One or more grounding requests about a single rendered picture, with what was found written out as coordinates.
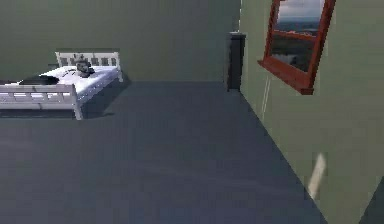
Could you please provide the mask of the black flat cloth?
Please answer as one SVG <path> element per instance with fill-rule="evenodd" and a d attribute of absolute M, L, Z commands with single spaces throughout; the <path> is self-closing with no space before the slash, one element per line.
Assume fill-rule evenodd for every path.
<path fill-rule="evenodd" d="M 59 78 L 54 76 L 33 76 L 26 78 L 19 82 L 20 85 L 56 85 L 60 81 Z"/>

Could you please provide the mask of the black tall cabinet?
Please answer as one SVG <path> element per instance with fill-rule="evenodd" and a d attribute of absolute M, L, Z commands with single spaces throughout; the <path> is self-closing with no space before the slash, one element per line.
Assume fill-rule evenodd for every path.
<path fill-rule="evenodd" d="M 230 33 L 227 89 L 240 90 L 246 35 Z"/>

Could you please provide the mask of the white slatted bed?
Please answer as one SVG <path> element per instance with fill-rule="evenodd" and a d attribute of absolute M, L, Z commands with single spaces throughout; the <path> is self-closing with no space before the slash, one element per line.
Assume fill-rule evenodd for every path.
<path fill-rule="evenodd" d="M 20 85 L 15 81 L 0 84 L 0 110 L 72 110 L 83 119 L 82 106 L 115 79 L 123 82 L 118 52 L 56 52 L 58 67 L 34 76 L 54 76 L 56 85 Z M 95 70 L 82 78 L 77 60 L 87 60 Z"/>

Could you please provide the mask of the grey round lump on bed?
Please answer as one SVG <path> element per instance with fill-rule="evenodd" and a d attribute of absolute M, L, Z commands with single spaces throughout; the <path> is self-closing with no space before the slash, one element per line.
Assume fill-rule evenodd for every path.
<path fill-rule="evenodd" d="M 91 67 L 91 63 L 87 60 L 77 60 L 76 70 L 80 77 L 88 78 L 91 74 L 95 73 L 95 70 Z"/>

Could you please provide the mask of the red framed window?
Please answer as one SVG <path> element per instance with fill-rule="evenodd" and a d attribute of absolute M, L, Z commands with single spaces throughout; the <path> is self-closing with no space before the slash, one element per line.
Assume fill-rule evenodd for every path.
<path fill-rule="evenodd" d="M 258 64 L 301 95 L 312 95 L 336 0 L 272 0 Z"/>

